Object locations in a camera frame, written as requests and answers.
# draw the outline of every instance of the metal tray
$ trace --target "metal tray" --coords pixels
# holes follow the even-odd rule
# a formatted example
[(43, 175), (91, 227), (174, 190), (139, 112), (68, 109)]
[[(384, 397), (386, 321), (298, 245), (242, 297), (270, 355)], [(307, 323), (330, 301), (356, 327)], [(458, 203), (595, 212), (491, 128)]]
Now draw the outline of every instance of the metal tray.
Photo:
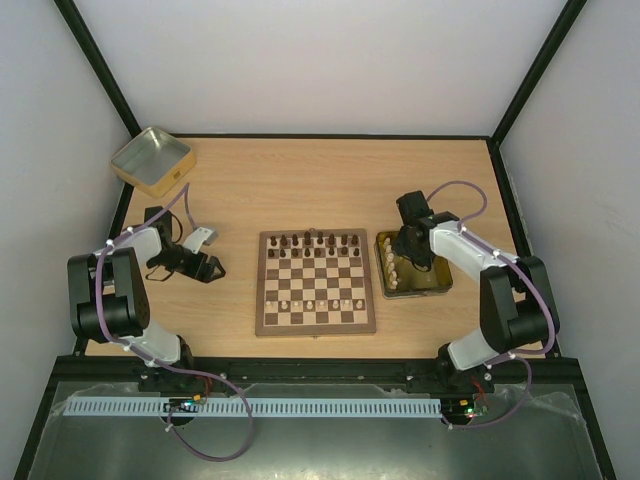
[[(142, 131), (111, 159), (121, 178), (154, 196), (164, 195), (194, 164), (189, 145), (156, 127)], [(159, 184), (162, 192), (150, 191)]]

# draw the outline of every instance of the cable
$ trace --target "cable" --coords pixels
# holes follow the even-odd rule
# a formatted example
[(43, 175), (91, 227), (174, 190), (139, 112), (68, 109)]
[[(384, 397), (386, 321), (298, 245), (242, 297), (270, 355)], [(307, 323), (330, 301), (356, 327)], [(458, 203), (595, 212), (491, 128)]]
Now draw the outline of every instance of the cable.
[[(525, 273), (515, 263), (513, 263), (507, 257), (502, 255), (499, 249), (495, 248), (494, 246), (488, 244), (481, 238), (476, 237), (475, 235), (470, 233), (467, 230), (467, 227), (464, 226), (465, 221), (482, 215), (484, 211), (487, 209), (487, 205), (489, 202), (488, 202), (486, 193), (484, 193), (484, 191), (475, 183), (468, 182), (466, 180), (451, 180), (449, 182), (443, 183), (438, 188), (436, 188), (433, 192), (431, 192), (427, 197), (427, 201), (431, 200), (438, 192), (440, 192), (441, 190), (443, 190), (444, 188), (450, 185), (465, 185), (465, 186), (471, 187), (476, 192), (478, 192), (482, 197), (482, 207), (478, 211), (470, 215), (467, 215), (465, 217), (462, 217), (458, 222), (458, 231), (460, 232), (460, 235), (466, 238), (467, 240), (469, 240), (476, 247), (495, 256), (500, 261), (504, 262), (511, 270), (513, 270), (513, 272), (518, 276), (518, 278), (522, 281), (522, 283), (525, 284), (525, 286), (529, 289), (533, 297), (536, 299), (536, 302), (538, 302), (538, 306), (540, 307), (540, 310), (542, 311), (542, 314), (544, 315), (545, 320), (547, 321), (548, 337), (547, 337), (547, 343), (543, 348), (539, 350), (528, 350), (525, 348), (516, 348), (512, 352), (520, 353), (520, 354), (530, 354), (530, 355), (544, 355), (548, 353), (553, 348), (553, 344), (556, 341), (556, 329), (553, 324), (553, 316), (551, 315), (551, 311), (549, 310), (549, 307), (547, 306), (544, 299), (542, 298), (542, 295), (540, 295), (540, 292), (538, 291), (538, 289), (531, 282), (531, 280), (529, 280), (529, 277), (527, 277)], [(497, 357), (489, 360), (487, 364), (496, 365), (498, 363), (501, 363), (502, 361), (510, 360), (511, 358), (509, 355), (510, 355), (510, 352), (505, 352), (502, 355), (498, 355)]]
[(147, 355), (145, 352), (143, 352), (142, 350), (140, 350), (139, 348), (137, 348), (135, 345), (132, 345), (131, 343), (129, 343), (126, 340), (122, 340), (121, 338), (118, 338), (117, 336), (114, 336), (111, 334), (111, 332), (109, 332), (109, 328), (107, 327), (107, 322), (104, 318), (104, 306), (102, 304), (102, 274), (103, 274), (103, 269), (104, 269), (104, 262), (105, 259), (107, 257), (107, 254), (111, 251), (114, 250), (118, 244), (120, 244), (122, 241), (124, 241), (125, 239), (129, 238), (131, 235), (133, 235), (134, 233), (148, 227), (150, 224), (152, 224), (153, 222), (155, 222), (158, 218), (160, 218), (162, 215), (164, 215), (165, 212), (167, 212), (171, 207), (173, 207), (177, 201), (180, 199), (180, 197), (182, 197), (184, 195), (184, 199), (185, 199), (185, 210), (187, 211), (187, 217), (189, 217), (189, 221), (191, 222), (191, 225), (194, 226), (195, 222), (193, 222), (193, 218), (191, 217), (191, 214), (189, 213), (189, 207), (188, 207), (188, 203), (187, 203), (187, 192), (189, 191), (189, 183), (185, 184), (184, 187), (182, 187), (182, 190), (180, 190), (180, 192), (178, 192), (178, 194), (175, 196), (175, 198), (173, 200), (171, 200), (166, 207), (164, 207), (162, 210), (160, 210), (158, 213), (156, 213), (153, 217), (151, 217), (149, 220), (147, 220), (146, 222), (144, 222), (142, 225), (140, 225), (139, 227), (136, 228), (127, 228), (127, 230), (125, 232), (123, 232), (122, 234), (120, 234), (118, 237), (116, 237), (113, 240), (107, 240), (107, 246), (105, 248), (102, 249), (102, 251), (100, 252), (100, 256), (98, 257), (98, 263), (96, 265), (96, 278), (95, 278), (95, 298), (96, 298), (96, 311), (97, 311), (97, 315), (98, 315), (98, 323), (100, 324), (100, 330), (102, 331), (102, 335), (104, 336), (105, 339), (107, 339), (107, 341), (111, 342), (111, 343), (116, 343), (119, 345), (123, 345), (126, 349), (130, 350), (131, 352), (135, 353), (138, 357), (140, 357), (143, 361), (145, 361), (148, 364), (156, 364), (162, 368), (164, 368), (165, 370), (168, 370), (170, 372), (173, 373), (182, 373), (185, 375), (196, 375), (196, 376), (201, 376), (201, 377), (207, 377), (207, 378), (211, 378), (212, 380), (216, 380), (218, 382), (221, 382), (225, 385), (227, 385), (229, 388), (231, 388), (240, 398), (240, 400), (242, 400), (242, 403), (244, 404), (246, 411), (247, 411), (247, 417), (249, 419), (249, 426), (248, 426), (248, 431), (247, 431), (247, 436), (245, 438), (244, 443), (242, 444), (242, 446), (233, 454), (226, 456), (226, 457), (213, 457), (210, 455), (206, 455), (202, 452), (199, 452), (198, 450), (196, 450), (195, 448), (193, 448), (191, 445), (189, 445), (186, 440), (184, 440), (182, 438), (182, 436), (180, 436), (180, 434), (176, 431), (176, 429), (174, 428), (173, 424), (171, 423), (171, 417), (172, 414), (174, 413), (175, 410), (172, 410), (169, 414), (169, 416), (167, 417), (167, 423), (169, 424), (169, 426), (167, 427), (167, 430), (171, 430), (173, 432), (173, 434), (176, 436), (176, 438), (180, 441), (180, 443), (182, 444), (182, 446), (187, 449), (190, 453), (192, 453), (193, 455), (197, 456), (198, 458), (202, 458), (203, 460), (208, 460), (211, 462), (225, 462), (228, 460), (234, 460), (236, 458), (238, 458), (240, 455), (242, 455), (243, 453), (245, 453), (249, 447), (251, 446), (251, 442), (253, 441), (253, 435), (254, 435), (254, 427), (253, 427), (253, 414), (251, 411), (251, 405), (249, 404), (249, 401), (247, 400), (247, 398), (245, 397), (244, 393), (242, 392), (242, 389), (237, 387), (236, 385), (234, 385), (233, 383), (231, 383), (230, 381), (228, 381), (226, 378), (222, 378), (218, 375), (215, 375), (213, 373), (209, 373), (209, 372), (201, 372), (201, 371), (197, 371), (197, 370), (189, 370), (189, 369), (184, 369), (184, 368), (178, 368), (178, 367), (174, 367), (172, 365), (169, 365), (161, 360), (158, 360), (157, 358), (153, 358), (150, 355)]
[(531, 390), (533, 372), (531, 371), (531, 365), (529, 365), (529, 362), (527, 362), (527, 360), (525, 360), (524, 358), (514, 356), (512, 360), (518, 360), (519, 362), (524, 363), (524, 366), (527, 369), (527, 383), (525, 383), (524, 385), (522, 397), (520, 397), (520, 399), (513, 406), (513, 408), (509, 410), (507, 413), (505, 413), (504, 415), (502, 415), (501, 417), (496, 418), (495, 420), (491, 420), (490, 422), (481, 423), (479, 425), (453, 425), (451, 422), (449, 422), (449, 420), (447, 420), (447, 417), (443, 415), (442, 421), (449, 428), (449, 430), (471, 430), (476, 428), (492, 427), (494, 425), (504, 422), (509, 417), (512, 417), (520, 409), (520, 407), (524, 404), (525, 400), (527, 399), (527, 394), (529, 393), (529, 390)]

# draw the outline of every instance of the black frame edge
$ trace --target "black frame edge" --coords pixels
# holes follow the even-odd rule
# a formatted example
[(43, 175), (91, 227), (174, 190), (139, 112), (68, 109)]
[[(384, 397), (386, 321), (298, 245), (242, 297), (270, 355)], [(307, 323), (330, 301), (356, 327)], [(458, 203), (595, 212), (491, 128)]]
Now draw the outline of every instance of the black frame edge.
[(558, 19), (551, 28), (551, 31), (549, 32), (549, 35), (547, 35), (542, 47), (540, 47), (535, 60), (531, 64), (531, 67), (529, 67), (529, 71), (522, 80), (515, 96), (507, 107), (507, 111), (504, 113), (498, 127), (491, 137), (498, 145), (504, 142), (509, 130), (511, 130), (511, 127), (518, 118), (518, 115), (520, 115), (520, 112), (527, 103), (527, 100), (529, 100), (531, 93), (533, 93), (536, 85), (538, 85), (540, 78), (542, 78), (542, 75), (551, 63), (551, 60), (560, 48), (564, 38), (567, 36), (567, 33), (569, 33), (569, 30), (578, 18), (578, 15), (580, 15), (580, 12), (586, 3), (587, 0), (568, 0), (562, 9), (562, 12), (560, 12)]
[(76, 38), (78, 45), (84, 52), (85, 57), (87, 57), (89, 64), (91, 64), (93, 71), (98, 77), (98, 80), (100, 80), (102, 87), (109, 96), (118, 115), (120, 115), (122, 123), (124, 123), (124, 126), (131, 136), (135, 137), (142, 131), (140, 125), (133, 115), (127, 100), (124, 98), (107, 62), (102, 56), (102, 53), (100, 53), (91, 32), (87, 28), (86, 23), (84, 23), (78, 7), (73, 0), (54, 0), (54, 2), (65, 22), (67, 22), (71, 33), (73, 33), (73, 36)]

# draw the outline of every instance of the robotic arm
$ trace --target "robotic arm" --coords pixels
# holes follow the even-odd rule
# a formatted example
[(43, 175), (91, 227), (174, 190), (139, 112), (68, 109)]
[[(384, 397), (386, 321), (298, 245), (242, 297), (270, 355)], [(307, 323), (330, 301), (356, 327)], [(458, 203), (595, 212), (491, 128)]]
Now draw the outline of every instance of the robotic arm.
[[(480, 284), (480, 326), (467, 336), (443, 345), (438, 358), (448, 377), (474, 368), (514, 348), (546, 341), (547, 318), (540, 304), (508, 262), (529, 278), (551, 312), (553, 328), (558, 315), (546, 268), (534, 256), (518, 258), (504, 253), (459, 227), (450, 212), (434, 213), (421, 191), (397, 200), (403, 226), (393, 250), (414, 265), (431, 269), (436, 255), (446, 258)], [(513, 290), (525, 293), (516, 301)]]

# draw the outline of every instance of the white robotic arm segment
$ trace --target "white robotic arm segment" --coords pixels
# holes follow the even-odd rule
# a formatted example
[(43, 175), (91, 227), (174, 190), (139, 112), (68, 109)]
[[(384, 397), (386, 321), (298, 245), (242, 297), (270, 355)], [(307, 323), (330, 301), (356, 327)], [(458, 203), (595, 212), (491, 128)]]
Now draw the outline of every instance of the white robotic arm segment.
[[(464, 238), (458, 231), (458, 222), (455, 220), (440, 223), (432, 228), (429, 231), (429, 242), (434, 254), (449, 260), (476, 283), (480, 281), (480, 272), (483, 270), (493, 266), (505, 266), (504, 262)], [(513, 255), (500, 253), (514, 262), (517, 260)]]

